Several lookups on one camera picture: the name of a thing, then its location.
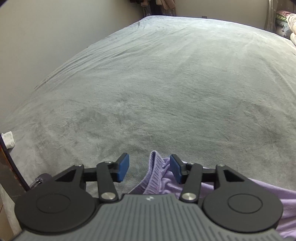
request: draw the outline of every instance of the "wall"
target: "wall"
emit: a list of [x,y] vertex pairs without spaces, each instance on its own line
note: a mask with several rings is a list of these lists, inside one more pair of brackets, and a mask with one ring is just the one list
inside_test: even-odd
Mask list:
[[142,17],[129,0],[8,0],[0,8],[0,127],[57,67]]
[[183,17],[207,16],[264,29],[268,0],[175,0]]

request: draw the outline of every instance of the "lavender fabric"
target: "lavender fabric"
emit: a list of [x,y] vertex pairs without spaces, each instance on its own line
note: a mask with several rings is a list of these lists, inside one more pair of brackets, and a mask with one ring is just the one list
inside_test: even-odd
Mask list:
[[[277,195],[284,206],[282,218],[277,227],[279,234],[285,238],[296,238],[296,192],[276,187],[258,180],[255,183]],[[170,159],[162,158],[157,151],[153,151],[149,158],[149,169],[144,179],[132,190],[131,194],[169,194],[174,193],[179,198],[182,186],[176,182],[170,171]],[[213,186],[202,183],[200,197],[205,197],[213,191]]]

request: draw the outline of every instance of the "curtain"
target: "curtain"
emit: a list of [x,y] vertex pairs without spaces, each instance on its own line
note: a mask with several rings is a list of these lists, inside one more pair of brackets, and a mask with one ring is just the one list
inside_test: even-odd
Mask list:
[[286,10],[296,13],[296,5],[291,0],[268,0],[268,10],[265,22],[265,30],[275,33],[276,11]]
[[268,0],[268,10],[264,28],[266,31],[276,32],[275,20],[278,3],[278,0]]

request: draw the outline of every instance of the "bedding pile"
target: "bedding pile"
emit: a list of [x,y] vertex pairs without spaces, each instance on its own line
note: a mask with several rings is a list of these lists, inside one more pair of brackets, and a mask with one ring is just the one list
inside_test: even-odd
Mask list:
[[295,44],[295,46],[296,46],[296,14],[295,13],[290,14],[287,17],[287,22],[288,22],[290,29],[292,30],[290,39],[293,42],[293,44]]
[[[296,189],[296,48],[274,33],[214,19],[151,16],[89,46],[1,123],[27,183],[130,154],[119,193],[152,150]],[[91,183],[87,190],[97,195]],[[3,190],[10,224],[13,203]]]
[[280,10],[276,12],[276,33],[279,36],[290,39],[292,30],[287,23],[287,17],[291,12]]

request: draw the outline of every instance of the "silver bolt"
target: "silver bolt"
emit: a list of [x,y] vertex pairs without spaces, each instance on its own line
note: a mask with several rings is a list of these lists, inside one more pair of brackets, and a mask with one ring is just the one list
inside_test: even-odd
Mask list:
[[186,192],[186,193],[182,194],[182,198],[187,201],[192,201],[192,200],[196,199],[196,195],[191,192]]
[[113,192],[104,192],[101,195],[101,198],[105,200],[113,200],[114,198],[116,198],[116,195]]

